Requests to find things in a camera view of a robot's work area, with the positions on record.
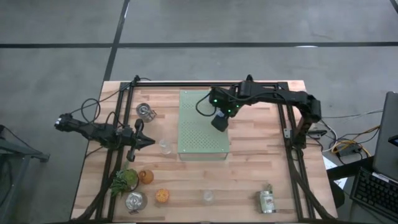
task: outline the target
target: green perforated board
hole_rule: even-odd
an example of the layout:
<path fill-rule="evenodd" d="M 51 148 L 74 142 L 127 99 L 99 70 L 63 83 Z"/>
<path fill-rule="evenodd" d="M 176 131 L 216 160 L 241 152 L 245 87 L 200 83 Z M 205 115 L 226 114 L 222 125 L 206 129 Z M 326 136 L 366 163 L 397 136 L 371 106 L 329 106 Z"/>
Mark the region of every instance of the green perforated board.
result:
<path fill-rule="evenodd" d="M 180 114 L 178 119 L 178 153 L 181 154 L 209 154 L 198 156 L 198 160 L 214 160 L 223 156 L 212 154 L 229 153 L 228 131 L 221 132 L 211 125 L 214 118 L 200 115 L 196 109 L 196 103 L 202 99 L 208 91 L 182 90 L 180 91 Z M 205 114 L 214 112 L 214 107 L 204 99 L 198 106 Z"/>

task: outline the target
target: small plant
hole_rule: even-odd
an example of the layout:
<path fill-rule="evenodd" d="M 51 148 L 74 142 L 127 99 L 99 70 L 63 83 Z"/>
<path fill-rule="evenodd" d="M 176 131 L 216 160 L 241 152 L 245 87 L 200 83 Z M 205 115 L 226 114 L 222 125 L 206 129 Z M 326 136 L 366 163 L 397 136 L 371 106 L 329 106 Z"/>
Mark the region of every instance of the small plant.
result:
<path fill-rule="evenodd" d="M 138 185 L 138 175 L 134 169 L 124 169 L 117 171 L 111 185 L 111 195 L 123 195 L 125 192 L 134 190 Z"/>

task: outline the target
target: butcher block table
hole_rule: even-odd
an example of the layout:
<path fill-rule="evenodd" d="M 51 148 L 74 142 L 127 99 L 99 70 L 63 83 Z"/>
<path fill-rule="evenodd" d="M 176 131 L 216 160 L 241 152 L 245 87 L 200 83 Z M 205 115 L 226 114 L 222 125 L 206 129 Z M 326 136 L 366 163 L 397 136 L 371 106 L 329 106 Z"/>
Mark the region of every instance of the butcher block table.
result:
<path fill-rule="evenodd" d="M 305 91 L 304 82 L 301 80 L 279 82 L 287 82 L 292 91 Z M 100 99 L 118 91 L 119 86 L 120 82 L 104 82 Z M 161 154 L 158 143 L 136 151 L 136 160 L 129 163 L 129 168 L 137 171 L 149 169 L 154 173 L 154 181 L 151 184 L 140 184 L 137 188 L 137 191 L 147 195 L 148 204 L 143 211 L 131 215 L 125 206 L 128 194 L 117 196 L 113 221 L 296 222 L 297 214 L 277 105 L 257 103 L 243 106 L 235 118 L 229 119 L 230 152 L 225 161 L 183 162 L 177 154 L 180 90 L 209 90 L 209 88 L 134 87 L 129 124 L 134 126 L 138 118 L 137 105 L 148 103 L 156 111 L 157 116 L 155 120 L 145 124 L 143 133 L 157 142 L 161 139 L 168 140 L 172 152 L 167 155 Z M 123 120 L 124 116 L 126 95 L 124 94 L 120 120 Z M 116 94 L 101 102 L 101 114 L 97 123 L 103 123 L 107 115 L 115 110 L 117 98 Z M 294 114 L 298 122 L 300 113 L 296 108 Z M 98 147 L 97 142 L 90 142 L 87 153 Z M 125 147 L 122 164 L 126 161 L 128 150 L 129 147 Z M 106 149 L 99 150 L 86 158 L 72 218 L 81 215 L 98 193 L 105 159 Z M 326 210 L 337 217 L 320 147 L 309 144 L 304 150 L 304 159 L 312 192 Z M 261 214 L 257 211 L 255 193 L 264 190 L 267 184 L 273 186 L 277 212 Z M 155 201 L 155 193 L 159 189 L 169 190 L 170 198 L 167 203 Z M 205 190 L 214 193 L 215 200 L 212 204 L 203 202 Z M 304 217 L 308 217 L 304 194 L 301 189 L 299 191 Z M 109 191 L 104 201 L 104 217 L 107 216 L 108 205 Z"/>

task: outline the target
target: keyboard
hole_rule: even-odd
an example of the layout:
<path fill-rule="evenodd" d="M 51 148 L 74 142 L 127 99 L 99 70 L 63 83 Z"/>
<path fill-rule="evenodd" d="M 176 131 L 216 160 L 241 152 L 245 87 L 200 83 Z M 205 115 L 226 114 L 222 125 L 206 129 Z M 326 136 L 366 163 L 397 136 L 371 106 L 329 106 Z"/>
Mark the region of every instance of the keyboard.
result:
<path fill-rule="evenodd" d="M 378 178 L 361 168 L 355 177 L 350 198 L 398 222 L 398 184 Z"/>

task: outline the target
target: white paper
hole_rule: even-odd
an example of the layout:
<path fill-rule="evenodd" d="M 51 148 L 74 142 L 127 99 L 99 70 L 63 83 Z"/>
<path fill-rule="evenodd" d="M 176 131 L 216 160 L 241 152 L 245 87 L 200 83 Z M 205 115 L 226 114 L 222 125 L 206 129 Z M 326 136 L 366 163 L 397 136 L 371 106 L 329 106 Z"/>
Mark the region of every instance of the white paper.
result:
<path fill-rule="evenodd" d="M 326 170 L 337 167 L 336 164 L 334 164 L 332 161 L 330 161 L 329 159 L 327 159 L 325 156 L 323 156 L 323 162 L 325 163 Z M 342 179 L 340 179 L 340 180 L 335 180 L 335 183 L 336 183 L 341 189 L 344 189 L 344 185 L 346 184 L 346 181 L 347 181 L 347 177 L 346 177 L 346 178 L 342 178 Z"/>

